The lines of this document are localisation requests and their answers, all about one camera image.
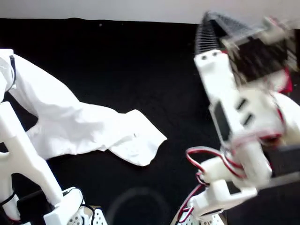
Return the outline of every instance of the white fabric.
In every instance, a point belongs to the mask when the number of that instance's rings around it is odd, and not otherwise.
[[[38,154],[49,159],[109,149],[135,165],[148,165],[166,137],[139,111],[126,114],[80,102],[62,82],[15,56],[16,89],[10,94],[38,117],[28,132]]]

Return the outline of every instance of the perforated plate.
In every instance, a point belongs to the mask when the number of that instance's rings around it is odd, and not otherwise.
[[[105,220],[105,217],[104,217],[103,212],[102,212],[101,209],[95,209],[95,216],[94,216],[93,225],[107,225],[107,222]]]
[[[221,217],[217,214],[210,217],[206,217],[206,220],[203,221],[199,221],[191,215],[187,218],[187,220],[184,223],[176,223],[176,225],[224,225],[224,223]]]
[[[67,225],[86,225],[85,221],[89,223],[89,225],[107,225],[105,217],[102,213],[101,209],[95,209],[94,222],[91,224],[92,217],[88,217],[87,214],[84,213],[84,210],[79,210],[68,222]]]

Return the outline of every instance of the black cloth backdrop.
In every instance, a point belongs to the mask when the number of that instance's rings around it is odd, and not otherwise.
[[[193,61],[196,25],[81,19],[0,19],[0,24],[1,48],[49,72],[83,102],[120,113],[140,110],[168,138],[146,167],[109,151],[50,159],[61,187],[81,188],[87,204],[103,207],[110,225],[169,224],[197,184],[185,149],[219,146]],[[35,124],[11,96],[5,99],[25,129]],[[18,174],[13,181],[19,196],[37,189]],[[229,223],[298,224],[299,200],[299,184],[265,190],[230,210]]]

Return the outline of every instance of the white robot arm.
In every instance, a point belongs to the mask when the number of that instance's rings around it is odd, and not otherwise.
[[[221,149],[187,150],[188,160],[198,169],[200,185],[181,206],[179,223],[189,218],[201,224],[220,225],[221,221],[214,219],[219,213],[257,196],[260,189],[300,180],[298,166],[281,171],[279,160],[274,160],[282,153],[274,148],[300,144],[300,127],[288,118],[288,110],[299,106],[293,102],[293,107],[283,109],[285,101],[278,102],[278,98],[282,99],[278,92],[288,82],[287,66],[292,65],[288,64],[286,49],[279,49],[290,41],[291,31],[270,18],[266,21],[268,29],[250,30],[241,37],[230,33],[230,39],[222,40],[227,53],[213,48],[195,56]],[[203,36],[205,48],[212,40],[212,30]],[[290,55],[294,60],[295,51]],[[267,148],[272,149],[270,158]],[[205,152],[217,157],[202,163],[191,157]],[[195,195],[201,186],[205,190]]]
[[[93,213],[101,215],[97,218],[89,217],[81,209],[84,200],[80,189],[61,190],[48,164],[30,142],[11,104],[2,102],[4,93],[15,88],[17,65],[13,50],[1,50],[1,53],[0,141],[8,152],[0,153],[0,206],[11,221],[26,225],[92,225],[99,222],[105,225],[101,209],[92,209]],[[41,191],[19,199],[12,188],[13,173],[20,173],[38,184]]]

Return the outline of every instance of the white wall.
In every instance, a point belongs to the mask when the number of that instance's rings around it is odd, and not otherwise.
[[[199,23],[209,9],[257,23],[264,15],[297,17],[300,0],[0,0],[1,18]]]

